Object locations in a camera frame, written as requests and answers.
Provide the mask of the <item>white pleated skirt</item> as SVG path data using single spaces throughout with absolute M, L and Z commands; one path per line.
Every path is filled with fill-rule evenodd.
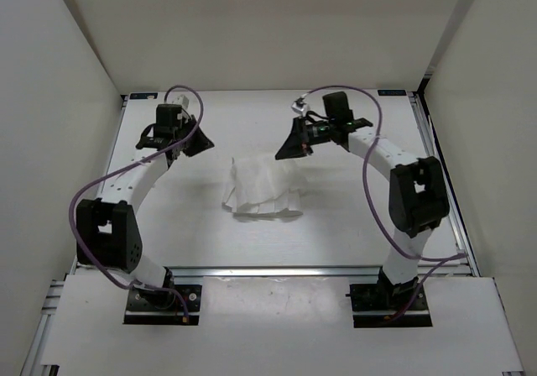
M 306 178 L 293 160 L 276 160 L 270 154 L 234 157 L 222 206 L 237 217 L 300 216 L 305 187 Z

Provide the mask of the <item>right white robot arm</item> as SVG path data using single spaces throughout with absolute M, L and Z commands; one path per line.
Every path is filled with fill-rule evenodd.
M 356 118 L 345 92 L 326 94 L 322 101 L 322 115 L 311 111 L 304 97 L 293 102 L 296 116 L 275 158 L 303 158 L 316 145 L 334 143 L 362 158 L 362 187 L 368 203 L 373 201 L 368 168 L 387 180 L 394 231 L 378 224 L 391 250 L 379 271 L 377 298 L 382 306 L 394 309 L 406 300 L 408 291 L 415 290 L 425 245 L 450 212 L 441 163 L 433 156 L 417 157 L 382 137 L 380 123 Z

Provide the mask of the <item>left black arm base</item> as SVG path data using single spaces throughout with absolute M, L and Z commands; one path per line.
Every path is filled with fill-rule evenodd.
M 144 326 L 198 326 L 201 312 L 202 285 L 177 282 L 167 276 L 186 303 L 185 316 L 181 300 L 174 293 L 133 289 L 128 292 L 123 323 Z

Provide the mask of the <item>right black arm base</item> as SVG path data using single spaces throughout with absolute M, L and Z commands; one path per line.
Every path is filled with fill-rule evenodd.
M 353 327 L 421 328 L 432 327 L 424 288 L 414 299 L 413 291 L 388 297 L 377 284 L 350 284 L 346 294 L 351 300 Z

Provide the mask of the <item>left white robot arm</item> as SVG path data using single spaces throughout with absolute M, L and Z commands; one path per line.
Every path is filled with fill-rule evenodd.
M 143 252 L 136 214 L 156 181 L 181 156 L 214 147 L 180 97 L 156 107 L 155 119 L 141 133 L 127 168 L 107 178 L 94 199 L 76 204 L 77 260 L 101 269 L 124 288 L 147 290 L 158 309 L 173 305 L 176 289 L 170 271 Z

